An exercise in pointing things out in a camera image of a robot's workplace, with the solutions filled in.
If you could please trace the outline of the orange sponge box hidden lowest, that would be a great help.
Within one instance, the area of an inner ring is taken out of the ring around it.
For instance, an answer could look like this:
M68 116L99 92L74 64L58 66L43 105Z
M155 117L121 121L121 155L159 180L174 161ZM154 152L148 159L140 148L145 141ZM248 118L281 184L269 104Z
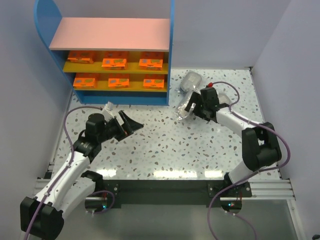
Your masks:
M143 70L162 71L164 53L160 51L144 51L140 55L138 66Z

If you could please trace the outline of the orange sponge box bottom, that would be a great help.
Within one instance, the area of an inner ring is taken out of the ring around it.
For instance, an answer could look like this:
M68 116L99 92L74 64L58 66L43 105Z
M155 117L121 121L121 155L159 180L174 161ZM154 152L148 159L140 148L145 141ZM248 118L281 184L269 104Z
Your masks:
M105 70L126 70L128 57L128 51L105 51L101 67Z

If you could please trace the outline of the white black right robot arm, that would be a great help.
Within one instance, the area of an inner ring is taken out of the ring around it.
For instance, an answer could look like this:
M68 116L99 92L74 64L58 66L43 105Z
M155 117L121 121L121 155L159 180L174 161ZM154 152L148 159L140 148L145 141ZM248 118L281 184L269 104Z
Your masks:
M251 121L232 111L234 103L221 103L216 89L207 86L193 92L185 111L208 122L213 121L232 130L241 137L242 161L224 175L223 188L246 182L262 168L273 165L282 158L274 126Z

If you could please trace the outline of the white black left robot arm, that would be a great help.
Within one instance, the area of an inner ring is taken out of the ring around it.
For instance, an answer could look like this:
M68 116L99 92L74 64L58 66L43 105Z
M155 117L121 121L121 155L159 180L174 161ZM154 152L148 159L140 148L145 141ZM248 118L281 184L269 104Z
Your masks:
M143 124L119 111L123 123L107 106L89 115L85 129L70 144L70 153L62 167L34 197L25 197L20 204L20 227L24 239L34 235L43 240L55 240L62 231L67 216L90 194L108 193L103 176L87 170L102 150L102 143L121 141L143 128Z

